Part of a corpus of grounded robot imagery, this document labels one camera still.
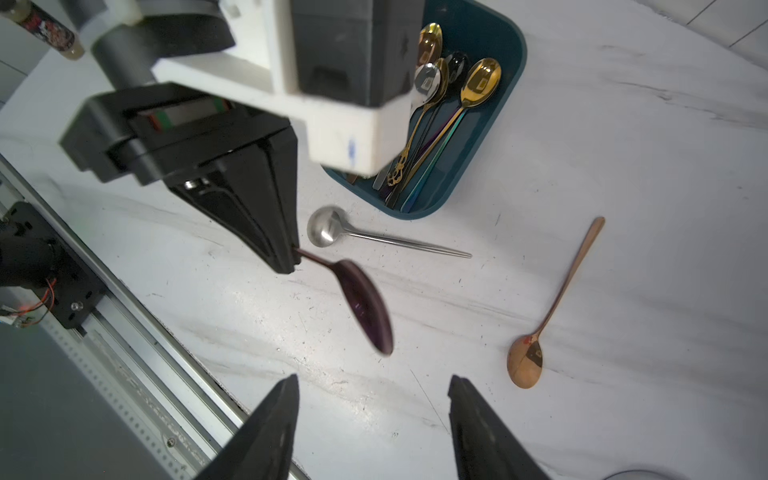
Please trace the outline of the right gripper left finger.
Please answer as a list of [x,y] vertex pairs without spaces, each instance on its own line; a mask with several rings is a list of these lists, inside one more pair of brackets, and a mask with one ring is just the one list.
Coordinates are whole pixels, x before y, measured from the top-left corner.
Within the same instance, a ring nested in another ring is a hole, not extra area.
[[279,381],[196,480],[286,480],[299,412],[299,380]]

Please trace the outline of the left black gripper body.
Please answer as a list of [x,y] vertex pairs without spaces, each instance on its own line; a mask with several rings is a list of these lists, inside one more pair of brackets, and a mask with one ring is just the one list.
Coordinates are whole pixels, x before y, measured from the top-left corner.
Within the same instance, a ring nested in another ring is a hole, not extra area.
[[279,190],[293,192],[297,184],[296,136],[287,118],[173,83],[86,99],[59,144],[102,182],[131,174],[142,185],[196,179],[210,162],[262,147]]

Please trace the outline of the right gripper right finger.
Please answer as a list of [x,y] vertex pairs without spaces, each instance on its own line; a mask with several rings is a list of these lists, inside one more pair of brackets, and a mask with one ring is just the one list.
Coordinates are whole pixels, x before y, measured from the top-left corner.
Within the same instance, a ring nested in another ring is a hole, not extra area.
[[548,479],[469,379],[454,375],[448,396],[460,479]]

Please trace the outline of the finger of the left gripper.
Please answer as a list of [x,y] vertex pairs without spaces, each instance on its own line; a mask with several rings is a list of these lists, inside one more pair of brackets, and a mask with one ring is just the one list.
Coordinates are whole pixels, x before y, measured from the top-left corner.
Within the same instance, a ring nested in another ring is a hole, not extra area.
[[220,156],[170,191],[248,246],[278,274],[300,263],[297,137],[283,128]]

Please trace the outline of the purple iridescent spoon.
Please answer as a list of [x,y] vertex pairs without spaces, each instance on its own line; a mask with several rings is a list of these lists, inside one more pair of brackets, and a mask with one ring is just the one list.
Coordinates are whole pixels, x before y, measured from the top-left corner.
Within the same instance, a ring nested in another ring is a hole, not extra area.
[[334,274],[370,343],[382,356],[391,356],[394,336],[389,311],[379,290],[361,267],[349,259],[332,262],[300,248],[295,248],[295,251]]

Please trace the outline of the copper round spoon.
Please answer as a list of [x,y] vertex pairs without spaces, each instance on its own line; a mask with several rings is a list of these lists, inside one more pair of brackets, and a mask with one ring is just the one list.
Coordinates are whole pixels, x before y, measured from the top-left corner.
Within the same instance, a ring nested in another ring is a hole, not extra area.
[[441,56],[443,32],[438,23],[429,23],[420,31],[417,66],[435,63]]

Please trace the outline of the black handled spoon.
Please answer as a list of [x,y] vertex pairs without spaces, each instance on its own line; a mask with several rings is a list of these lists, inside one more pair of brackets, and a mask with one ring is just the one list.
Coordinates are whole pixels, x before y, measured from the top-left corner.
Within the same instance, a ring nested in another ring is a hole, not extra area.
[[435,121],[435,117],[439,112],[442,104],[448,100],[451,96],[460,91],[463,82],[467,76],[469,57],[466,53],[461,51],[454,51],[446,57],[446,65],[448,67],[448,86],[446,93],[437,105],[432,109],[432,112],[428,118],[428,123],[423,129],[421,136],[416,144],[416,153],[413,158],[416,159],[422,152],[424,143],[426,141],[427,134],[432,128]]

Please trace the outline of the teal plastic storage box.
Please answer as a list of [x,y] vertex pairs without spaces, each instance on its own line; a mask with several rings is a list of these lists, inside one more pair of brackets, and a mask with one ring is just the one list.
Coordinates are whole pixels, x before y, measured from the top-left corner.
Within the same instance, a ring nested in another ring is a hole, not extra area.
[[501,65],[502,76],[499,87],[488,101],[466,111],[410,213],[401,212],[400,205],[419,175],[402,191],[396,206],[391,208],[385,201],[389,192],[387,187],[376,191],[372,179],[358,179],[350,183],[345,173],[325,170],[330,178],[351,193],[399,220],[424,218],[447,201],[522,76],[528,54],[525,36],[518,25],[477,1],[427,1],[423,20],[425,24],[435,22],[442,27],[446,54],[462,51],[472,63],[486,57],[494,58]]

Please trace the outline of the rainbow iridescent spoon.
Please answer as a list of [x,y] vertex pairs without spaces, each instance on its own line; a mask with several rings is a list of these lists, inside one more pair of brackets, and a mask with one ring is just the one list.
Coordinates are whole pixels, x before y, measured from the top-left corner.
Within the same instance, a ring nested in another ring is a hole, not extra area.
[[[400,205],[401,212],[403,213],[411,212],[413,205],[418,199],[420,192],[422,191],[424,185],[426,184],[429,175],[431,174],[432,170],[435,167],[435,164],[439,160],[440,156],[442,155],[443,151],[446,148],[446,145],[451,140],[455,130],[458,128],[458,125],[461,123],[465,114],[466,114],[465,109],[459,109],[457,113],[452,117],[452,119],[446,124],[445,128],[441,131],[441,133],[436,137],[435,141],[427,148],[424,154],[417,160],[417,162],[413,166],[412,171],[410,172],[410,176],[406,181],[406,184],[409,184],[416,177],[416,175],[419,175],[419,177],[418,177],[418,180],[415,182],[413,188],[405,197],[405,200],[401,203]],[[428,163],[428,166],[422,169],[422,165],[432,154],[436,145],[439,146],[439,148],[437,149],[437,152],[432,156],[432,159]]]

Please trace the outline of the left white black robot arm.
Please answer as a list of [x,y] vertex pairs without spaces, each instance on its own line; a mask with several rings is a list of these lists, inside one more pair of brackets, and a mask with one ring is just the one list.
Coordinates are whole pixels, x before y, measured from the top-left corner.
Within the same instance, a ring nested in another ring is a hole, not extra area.
[[152,74],[164,58],[219,53],[233,36],[214,1],[141,1],[117,22],[102,1],[68,1],[112,90],[84,101],[60,146],[108,183],[160,182],[235,235],[274,272],[297,252],[297,137],[288,119]]

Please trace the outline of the silver matte round spoon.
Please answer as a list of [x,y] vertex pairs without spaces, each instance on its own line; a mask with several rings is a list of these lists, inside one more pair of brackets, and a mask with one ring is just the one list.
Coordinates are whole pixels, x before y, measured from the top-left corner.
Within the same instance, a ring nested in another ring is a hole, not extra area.
[[329,247],[344,236],[457,258],[472,257],[471,253],[448,247],[357,229],[347,220],[346,213],[337,206],[319,208],[307,222],[307,237],[316,247]]

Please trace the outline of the rose gold long spoon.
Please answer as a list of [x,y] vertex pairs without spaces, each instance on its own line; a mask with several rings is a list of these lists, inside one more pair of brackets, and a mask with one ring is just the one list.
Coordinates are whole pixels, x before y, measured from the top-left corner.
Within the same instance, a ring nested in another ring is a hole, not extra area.
[[543,372],[544,360],[540,336],[554,316],[570,283],[605,223],[604,217],[597,217],[593,220],[546,316],[532,333],[519,337],[510,346],[506,361],[507,373],[512,383],[518,388],[530,389],[538,383]]

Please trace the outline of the small brown spice jar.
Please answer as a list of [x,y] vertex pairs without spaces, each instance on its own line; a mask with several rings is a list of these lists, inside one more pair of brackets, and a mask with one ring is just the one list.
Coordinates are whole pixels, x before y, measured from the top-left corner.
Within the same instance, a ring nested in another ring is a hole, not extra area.
[[1,0],[1,15],[69,60],[85,54],[77,34],[33,1]]

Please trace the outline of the aluminium mounting rail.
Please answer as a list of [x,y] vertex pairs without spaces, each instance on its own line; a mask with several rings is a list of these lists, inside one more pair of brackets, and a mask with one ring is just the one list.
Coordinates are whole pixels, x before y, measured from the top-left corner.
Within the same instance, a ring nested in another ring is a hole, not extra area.
[[106,287],[80,327],[44,331],[172,479],[243,479],[253,444],[247,411],[130,292],[31,184],[1,161],[1,207],[33,207]]

